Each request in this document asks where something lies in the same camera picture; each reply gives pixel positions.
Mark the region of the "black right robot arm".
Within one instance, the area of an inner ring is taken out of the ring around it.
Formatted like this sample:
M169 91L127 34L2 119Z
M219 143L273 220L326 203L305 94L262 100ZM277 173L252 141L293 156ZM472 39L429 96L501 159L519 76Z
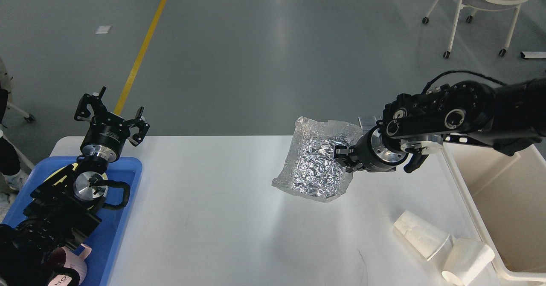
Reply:
M355 145L336 146L333 158L348 173L395 171L421 167L445 142L493 148L507 156L545 139L544 78L496 88L476 81L462 81L421 93L402 93L385 105L382 118Z

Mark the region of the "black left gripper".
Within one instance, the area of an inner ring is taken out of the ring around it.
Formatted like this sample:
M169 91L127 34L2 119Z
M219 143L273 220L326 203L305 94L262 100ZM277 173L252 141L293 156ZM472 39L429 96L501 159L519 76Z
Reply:
M119 125L106 125L110 124L110 113L102 102L106 90L106 87L102 87L98 93L84 94L77 105L74 120L90 123L81 144L81 153L115 162L120 158L127 140L134 147L143 142L150 125L144 119L144 107L139 107L132 119L121 117Z

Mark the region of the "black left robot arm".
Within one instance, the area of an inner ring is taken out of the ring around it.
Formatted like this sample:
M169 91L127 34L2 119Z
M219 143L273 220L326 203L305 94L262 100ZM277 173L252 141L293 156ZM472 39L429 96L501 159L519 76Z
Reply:
M17 226L1 224L1 284L47 286L61 277L78 286L76 269L52 263L58 248L76 249L101 224L100 210L123 210L129 204L131 185L108 179L109 164L121 157L126 141L138 146L150 125L139 107L133 119L111 113L103 105L106 87L84 94L75 111L76 121L90 123L81 154L72 164L49 175L30 193Z

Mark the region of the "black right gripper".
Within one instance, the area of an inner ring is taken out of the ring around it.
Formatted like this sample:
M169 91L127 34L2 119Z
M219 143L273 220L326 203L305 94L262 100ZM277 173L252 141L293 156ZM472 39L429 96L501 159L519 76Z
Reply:
M406 152L390 150L384 144L379 126L369 130L355 146L336 145L334 147L334 160L345 167L347 173L395 171L397 166L407 160L407 157Z

